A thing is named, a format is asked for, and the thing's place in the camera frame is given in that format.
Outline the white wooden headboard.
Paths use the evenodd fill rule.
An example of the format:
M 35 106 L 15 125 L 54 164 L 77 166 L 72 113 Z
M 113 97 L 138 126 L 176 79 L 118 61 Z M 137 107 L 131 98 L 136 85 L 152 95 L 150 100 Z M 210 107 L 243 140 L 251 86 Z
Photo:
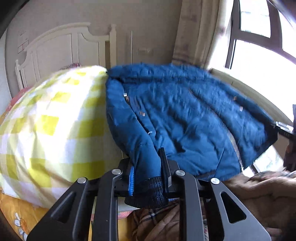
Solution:
M 106 35 L 89 32 L 89 22 L 71 23 L 48 30 L 24 48 L 26 58 L 15 63 L 19 89 L 33 86 L 41 79 L 71 64 L 100 65 L 105 68 L 117 64 L 116 25 Z

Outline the white slim desk lamp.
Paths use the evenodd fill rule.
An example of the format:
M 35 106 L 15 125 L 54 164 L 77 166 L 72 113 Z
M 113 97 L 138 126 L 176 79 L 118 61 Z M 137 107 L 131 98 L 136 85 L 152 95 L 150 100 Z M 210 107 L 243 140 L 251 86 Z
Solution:
M 130 32 L 130 64 L 133 63 L 133 30 Z

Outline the paper notice on wall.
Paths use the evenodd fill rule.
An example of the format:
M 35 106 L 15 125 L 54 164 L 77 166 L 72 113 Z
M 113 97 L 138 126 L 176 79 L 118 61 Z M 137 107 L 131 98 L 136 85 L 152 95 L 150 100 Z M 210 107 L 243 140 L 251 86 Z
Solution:
M 27 30 L 18 35 L 18 54 L 20 54 L 29 44 L 29 32 Z

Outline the colourful patterned pillow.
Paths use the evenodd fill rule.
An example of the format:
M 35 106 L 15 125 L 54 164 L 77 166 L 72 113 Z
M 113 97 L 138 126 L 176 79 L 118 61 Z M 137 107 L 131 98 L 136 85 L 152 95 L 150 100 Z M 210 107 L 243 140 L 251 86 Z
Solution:
M 70 65 L 67 65 L 65 67 L 62 67 L 61 70 L 66 70 L 66 69 L 72 69 L 72 68 L 78 68 L 81 67 L 80 63 L 72 63 Z

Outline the wall socket panel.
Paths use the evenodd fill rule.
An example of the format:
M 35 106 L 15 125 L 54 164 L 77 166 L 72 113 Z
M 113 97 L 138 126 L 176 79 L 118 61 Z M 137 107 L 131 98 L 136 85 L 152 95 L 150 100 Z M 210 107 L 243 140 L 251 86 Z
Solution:
M 154 53 L 152 48 L 138 48 L 138 54 L 139 55 L 147 55 L 152 56 Z

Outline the patterned striped curtain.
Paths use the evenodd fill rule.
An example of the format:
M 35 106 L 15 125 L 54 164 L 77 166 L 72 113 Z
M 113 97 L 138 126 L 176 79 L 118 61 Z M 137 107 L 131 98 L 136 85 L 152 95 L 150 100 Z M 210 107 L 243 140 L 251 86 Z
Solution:
M 226 64 L 234 1 L 182 1 L 172 62 L 204 69 Z

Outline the yellow white checkered quilt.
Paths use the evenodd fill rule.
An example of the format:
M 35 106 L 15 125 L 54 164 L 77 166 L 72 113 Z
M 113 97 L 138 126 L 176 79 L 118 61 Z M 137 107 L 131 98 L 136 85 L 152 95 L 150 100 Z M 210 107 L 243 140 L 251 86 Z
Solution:
M 116 168 L 122 152 L 110 133 L 106 69 L 88 66 L 52 74 L 27 91 L 1 124 L 4 194 L 51 207 L 80 177 Z

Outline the orange floral bedsheet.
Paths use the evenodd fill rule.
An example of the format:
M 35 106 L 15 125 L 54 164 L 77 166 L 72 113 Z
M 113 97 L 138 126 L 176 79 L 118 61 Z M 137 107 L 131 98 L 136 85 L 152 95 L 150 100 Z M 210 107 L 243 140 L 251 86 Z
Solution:
M 9 103 L 6 111 L 1 115 L 1 124 L 16 102 L 28 91 L 30 87 L 21 90 Z M 45 215 L 48 209 L 34 206 L 27 201 L 4 194 L 1 188 L 1 240 L 26 240 L 29 232 Z M 127 216 L 118 221 L 119 240 L 131 240 L 128 231 Z

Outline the dark framed window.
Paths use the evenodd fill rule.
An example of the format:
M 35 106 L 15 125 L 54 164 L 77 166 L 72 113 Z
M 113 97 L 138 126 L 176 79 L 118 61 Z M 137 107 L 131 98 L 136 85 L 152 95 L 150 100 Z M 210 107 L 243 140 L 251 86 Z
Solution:
M 295 64 L 295 56 L 283 49 L 280 15 L 295 28 L 295 1 L 234 1 L 225 67 L 232 68 L 237 41 L 273 51 Z

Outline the blue quilted puffer jacket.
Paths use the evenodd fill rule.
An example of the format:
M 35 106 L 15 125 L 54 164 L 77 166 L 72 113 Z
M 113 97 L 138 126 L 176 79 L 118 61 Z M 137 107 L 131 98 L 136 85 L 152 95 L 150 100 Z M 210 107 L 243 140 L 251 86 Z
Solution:
M 134 166 L 130 206 L 166 204 L 161 147 L 183 171 L 225 181 L 278 139 L 262 108 L 203 69 L 140 63 L 112 67 L 107 75 L 108 126 Z

